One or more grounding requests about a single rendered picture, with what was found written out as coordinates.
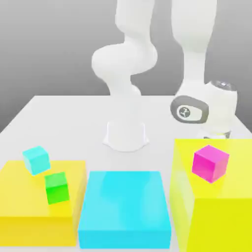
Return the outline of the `small magenta cube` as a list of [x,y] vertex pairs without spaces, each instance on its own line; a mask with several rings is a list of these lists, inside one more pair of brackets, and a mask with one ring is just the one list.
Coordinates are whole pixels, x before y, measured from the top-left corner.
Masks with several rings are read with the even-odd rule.
[[194,153],[191,171],[213,183],[226,173],[228,161],[228,153],[207,145]]

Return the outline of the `small green cube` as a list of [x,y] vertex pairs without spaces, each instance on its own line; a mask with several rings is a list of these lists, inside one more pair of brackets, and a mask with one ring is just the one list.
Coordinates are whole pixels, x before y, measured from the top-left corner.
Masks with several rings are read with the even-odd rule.
[[46,175],[44,180],[49,205],[69,200],[69,190],[65,172]]

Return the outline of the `large cyan box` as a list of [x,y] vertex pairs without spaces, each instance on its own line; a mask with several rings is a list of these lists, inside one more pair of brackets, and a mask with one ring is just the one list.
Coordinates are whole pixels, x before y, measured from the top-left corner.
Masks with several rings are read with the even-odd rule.
[[90,172],[78,238],[82,249],[169,249],[171,224],[160,172]]

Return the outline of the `large lemon-yellow box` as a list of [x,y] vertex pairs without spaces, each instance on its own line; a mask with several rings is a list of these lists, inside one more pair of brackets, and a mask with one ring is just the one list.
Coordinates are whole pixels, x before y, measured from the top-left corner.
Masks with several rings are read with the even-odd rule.
[[[207,145],[229,154],[213,183],[191,170]],[[252,252],[252,139],[176,139],[169,192],[179,252]]]

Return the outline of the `small cyan cube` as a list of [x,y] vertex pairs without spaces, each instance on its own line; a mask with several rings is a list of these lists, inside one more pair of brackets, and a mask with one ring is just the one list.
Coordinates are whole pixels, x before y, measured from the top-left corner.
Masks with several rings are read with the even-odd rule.
[[49,155],[41,146],[36,146],[22,152],[26,169],[32,176],[51,168]]

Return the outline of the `large orange-yellow box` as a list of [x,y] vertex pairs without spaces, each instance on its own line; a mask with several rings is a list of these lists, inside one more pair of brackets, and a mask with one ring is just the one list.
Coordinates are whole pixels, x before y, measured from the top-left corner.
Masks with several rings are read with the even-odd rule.
[[[69,200],[48,204],[46,175],[65,172]],[[0,170],[0,247],[76,246],[87,172],[83,160],[55,160],[32,176],[21,160]]]

